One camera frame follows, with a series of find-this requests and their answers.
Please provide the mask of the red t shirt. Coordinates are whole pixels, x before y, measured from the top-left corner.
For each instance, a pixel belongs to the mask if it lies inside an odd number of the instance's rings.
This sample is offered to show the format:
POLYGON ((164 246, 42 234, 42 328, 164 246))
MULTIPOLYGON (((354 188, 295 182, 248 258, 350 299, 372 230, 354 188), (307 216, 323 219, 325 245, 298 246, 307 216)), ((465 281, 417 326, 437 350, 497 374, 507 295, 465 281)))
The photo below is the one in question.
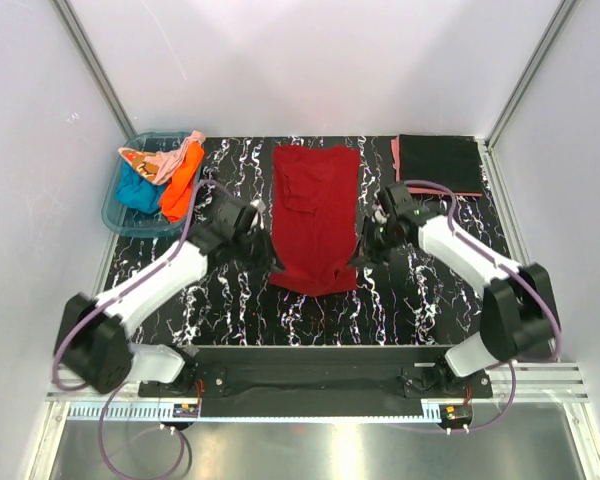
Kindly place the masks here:
POLYGON ((319 297, 352 291, 357 244, 358 151, 297 145, 273 151, 272 241, 284 271, 269 282, 319 297))

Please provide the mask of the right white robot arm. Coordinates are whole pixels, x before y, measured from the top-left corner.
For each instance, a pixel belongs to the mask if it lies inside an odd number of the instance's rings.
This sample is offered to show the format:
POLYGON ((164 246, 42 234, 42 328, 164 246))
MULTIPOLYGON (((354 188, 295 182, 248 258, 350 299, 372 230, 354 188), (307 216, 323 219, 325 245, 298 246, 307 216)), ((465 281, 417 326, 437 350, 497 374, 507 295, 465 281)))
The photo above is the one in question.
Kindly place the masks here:
POLYGON ((549 341, 557 358, 562 330, 547 270, 495 252, 456 222, 455 203, 446 211, 425 206, 412 197, 410 185, 395 183, 377 193, 349 264, 386 264, 394 249, 411 245, 444 263, 480 296, 478 332, 447 350, 439 371, 466 378, 549 341))

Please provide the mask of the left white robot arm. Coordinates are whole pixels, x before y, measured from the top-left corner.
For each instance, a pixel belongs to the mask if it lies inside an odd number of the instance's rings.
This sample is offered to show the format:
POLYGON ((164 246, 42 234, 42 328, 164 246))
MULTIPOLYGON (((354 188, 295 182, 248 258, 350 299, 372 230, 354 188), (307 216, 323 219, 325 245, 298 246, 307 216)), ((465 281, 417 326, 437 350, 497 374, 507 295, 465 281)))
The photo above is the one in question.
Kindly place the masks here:
POLYGON ((208 220, 191 226, 161 257, 117 287, 67 301, 54 363, 101 395, 128 382, 152 383, 176 395, 196 387, 192 353, 174 345, 135 344, 135 331, 184 288, 215 268, 238 262, 248 270, 279 273, 261 200, 226 198, 208 220))

